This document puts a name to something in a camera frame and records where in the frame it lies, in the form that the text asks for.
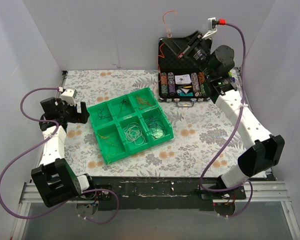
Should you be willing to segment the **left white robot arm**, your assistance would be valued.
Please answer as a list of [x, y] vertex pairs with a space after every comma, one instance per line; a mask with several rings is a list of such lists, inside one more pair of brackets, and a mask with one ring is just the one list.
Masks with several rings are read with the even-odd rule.
[[44, 111], [39, 127], [44, 140], [39, 166], [31, 170], [32, 180], [47, 207], [53, 207], [74, 197], [91, 200], [96, 196], [96, 187], [88, 174], [75, 175], [65, 159], [67, 127], [86, 124], [90, 114], [86, 103], [81, 102], [81, 112], [73, 96], [62, 94], [40, 102]]

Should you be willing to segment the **green compartment tray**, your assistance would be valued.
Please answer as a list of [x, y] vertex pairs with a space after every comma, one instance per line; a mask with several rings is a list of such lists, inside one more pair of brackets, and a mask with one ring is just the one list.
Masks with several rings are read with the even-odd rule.
[[91, 106], [87, 111], [107, 165], [174, 138], [166, 114], [148, 87]]

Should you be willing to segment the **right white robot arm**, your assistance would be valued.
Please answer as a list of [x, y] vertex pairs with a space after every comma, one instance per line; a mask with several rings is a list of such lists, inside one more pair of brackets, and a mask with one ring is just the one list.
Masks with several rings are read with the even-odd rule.
[[226, 75], [234, 67], [234, 50], [221, 45], [211, 52], [206, 35], [196, 31], [184, 38], [165, 37], [162, 42], [179, 59], [189, 59], [206, 75], [203, 83], [205, 94], [216, 104], [234, 125], [232, 135], [239, 133], [246, 151], [238, 158], [237, 164], [217, 179], [210, 192], [227, 199], [235, 189], [254, 175], [279, 163], [285, 141], [281, 135], [274, 136], [264, 128], [251, 110], [245, 105], [246, 93], [238, 91]]

